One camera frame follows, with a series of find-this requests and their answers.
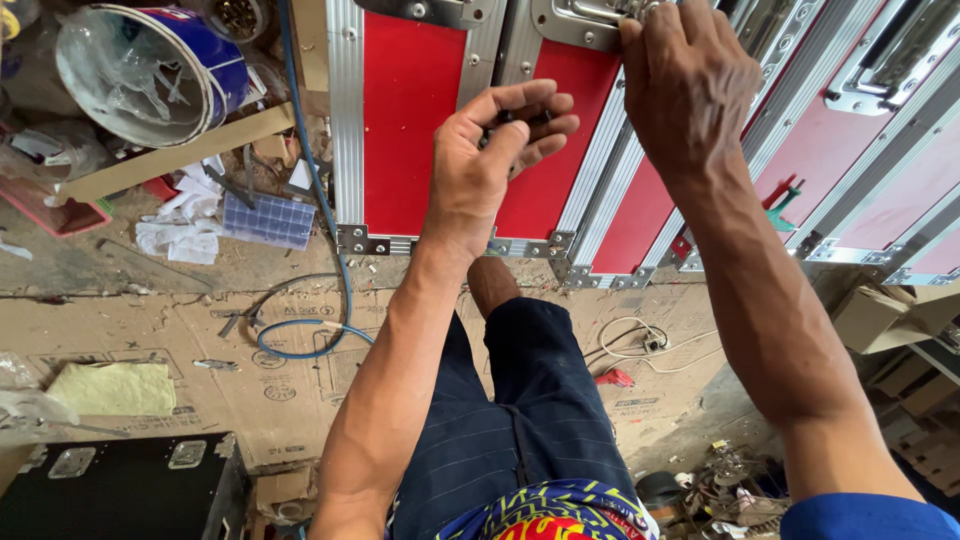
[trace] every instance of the leg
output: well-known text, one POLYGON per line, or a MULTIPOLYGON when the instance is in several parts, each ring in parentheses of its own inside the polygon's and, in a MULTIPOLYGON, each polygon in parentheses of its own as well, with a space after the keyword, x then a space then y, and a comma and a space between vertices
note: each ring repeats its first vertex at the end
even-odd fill
POLYGON ((536 481, 594 479, 632 497, 633 483, 566 309, 519 298, 510 271, 496 258, 474 263, 468 282, 487 317, 495 400, 515 415, 536 481))
POLYGON ((516 490, 516 464, 511 415, 487 400, 454 313, 430 411, 397 489, 394 538, 433 538, 450 521, 516 490))

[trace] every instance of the blue bucket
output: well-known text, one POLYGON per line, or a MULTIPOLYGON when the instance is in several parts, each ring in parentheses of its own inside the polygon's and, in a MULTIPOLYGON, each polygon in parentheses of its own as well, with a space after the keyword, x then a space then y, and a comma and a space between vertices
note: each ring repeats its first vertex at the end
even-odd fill
POLYGON ((182 8, 83 8, 60 30, 57 69, 97 123, 152 148, 220 126, 250 83, 240 49, 182 8))

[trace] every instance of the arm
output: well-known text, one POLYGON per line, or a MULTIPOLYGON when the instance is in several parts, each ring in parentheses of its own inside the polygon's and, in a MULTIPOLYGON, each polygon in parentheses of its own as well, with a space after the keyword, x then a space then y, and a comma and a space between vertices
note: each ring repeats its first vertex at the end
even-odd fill
POLYGON ((330 428, 311 540, 383 538, 430 407, 450 314, 469 265, 487 247, 508 177, 563 148, 579 120, 560 116, 533 130, 517 120, 497 128, 481 152, 482 126, 503 109, 521 119, 544 108, 569 112, 572 97, 556 92, 546 80, 491 88, 437 131, 420 241, 330 428))
POLYGON ((626 20, 621 32, 627 112, 697 239, 731 367, 783 436, 794 500, 862 492, 921 501, 754 192, 739 135, 759 66, 706 0, 661 4, 645 27, 626 20))

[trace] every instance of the blue hose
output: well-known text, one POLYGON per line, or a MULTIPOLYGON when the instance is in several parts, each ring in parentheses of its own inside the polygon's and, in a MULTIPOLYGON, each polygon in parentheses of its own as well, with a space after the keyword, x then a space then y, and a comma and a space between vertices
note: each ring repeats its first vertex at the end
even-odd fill
MULTIPOLYGON (((300 144, 303 147, 303 155, 306 158, 307 169, 310 171, 310 176, 313 178, 313 185, 317 188, 317 197, 320 198, 320 204, 324 209, 324 217, 326 217, 326 225, 330 228, 330 235, 333 236, 333 245, 336 249, 337 245, 337 225, 333 221, 333 213, 330 212, 330 204, 326 201, 326 196, 324 195, 324 187, 320 183, 320 175, 317 174, 317 166, 313 161, 313 153, 310 151, 310 143, 307 140, 306 136, 306 126, 303 122, 303 110, 300 108, 300 92, 297 90, 297 70, 294 67, 294 44, 293 36, 290 32, 290 0, 277 0, 276 6, 280 11, 280 35, 283 37, 283 57, 286 61, 287 67, 287 85, 290 87, 291 100, 294 104, 294 117, 297 119, 297 134, 300 136, 300 144)), ((347 295, 347 309, 344 310, 344 323, 343 331, 337 335, 337 338, 333 340, 331 344, 326 349, 322 351, 317 351, 315 353, 304 353, 302 355, 294 355, 290 353, 284 353, 276 349, 271 349, 263 342, 263 337, 267 333, 274 331, 281 327, 291 326, 291 325, 320 325, 325 324, 324 321, 320 319, 296 319, 292 321, 283 321, 281 323, 276 323, 271 325, 260 332, 260 335, 256 338, 257 345, 260 346, 260 349, 263 351, 281 358, 290 358, 294 360, 305 360, 309 358, 316 358, 317 356, 323 356, 329 353, 332 353, 334 349, 337 348, 337 345, 340 345, 340 342, 343 341, 344 336, 348 332, 355 333, 360 337, 363 337, 367 341, 373 343, 373 339, 363 333, 362 331, 357 330, 356 328, 350 325, 350 313, 353 311, 353 299, 350 294, 350 277, 347 273, 347 260, 344 256, 340 255, 340 273, 344 277, 344 289, 347 295)))

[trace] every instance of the man's left hand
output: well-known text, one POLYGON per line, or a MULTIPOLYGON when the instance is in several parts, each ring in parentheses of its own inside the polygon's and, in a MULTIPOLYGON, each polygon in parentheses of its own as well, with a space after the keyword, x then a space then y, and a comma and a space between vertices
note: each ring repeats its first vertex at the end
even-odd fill
POLYGON ((557 93, 556 81, 539 79, 488 88, 447 118, 434 134, 430 204, 420 241, 442 244, 466 264, 480 257, 508 181, 562 149, 580 126, 575 114, 567 114, 571 109, 573 96, 557 93), (511 110, 515 120, 495 125, 502 110, 511 110), (553 119, 527 124, 545 110, 553 119), (485 128, 495 131, 480 150, 485 128))

